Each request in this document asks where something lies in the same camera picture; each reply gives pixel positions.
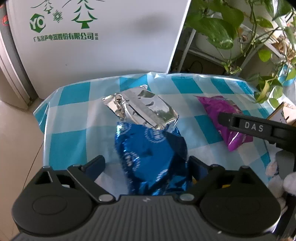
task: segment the purple snack bag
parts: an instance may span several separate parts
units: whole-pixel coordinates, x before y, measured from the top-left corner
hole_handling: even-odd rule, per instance
[[[211,98],[197,96],[197,98],[205,108],[205,111],[211,118],[215,128],[221,134],[229,151],[237,149],[243,143],[253,141],[252,136],[237,131],[231,131],[227,127],[218,123],[218,115],[220,112],[242,114],[242,111],[235,103],[233,103],[233,101],[227,100],[223,96],[214,96]]]

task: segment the tiled floor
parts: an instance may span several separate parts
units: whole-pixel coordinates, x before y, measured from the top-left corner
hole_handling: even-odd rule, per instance
[[[0,241],[18,233],[11,216],[13,202],[42,166],[44,135],[31,109],[0,101]]]

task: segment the silver foil bag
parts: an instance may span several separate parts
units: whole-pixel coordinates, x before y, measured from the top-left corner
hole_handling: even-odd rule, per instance
[[[103,98],[103,103],[121,121],[172,132],[179,118],[178,113],[158,95],[147,89],[147,85],[128,89]]]

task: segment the green hexagon logo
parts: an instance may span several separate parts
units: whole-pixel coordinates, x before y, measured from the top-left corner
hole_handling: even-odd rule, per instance
[[[33,31],[40,33],[45,28],[44,16],[35,13],[30,19],[30,27]]]

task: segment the plastic tablecloth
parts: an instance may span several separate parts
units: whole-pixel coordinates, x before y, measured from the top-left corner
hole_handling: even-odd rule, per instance
[[[103,155],[106,169],[96,182],[115,196],[127,193],[114,148],[119,119],[102,98],[143,84],[179,113],[177,127],[186,140],[189,155],[226,169],[248,165],[264,183],[268,182],[265,168],[270,157],[265,142],[254,137],[253,142],[229,152],[196,96],[222,95],[244,114],[260,118],[266,118],[273,108],[267,102],[255,103],[255,89],[244,80],[202,74],[150,72],[83,81],[57,89],[34,112],[45,134],[43,164],[60,170]]]

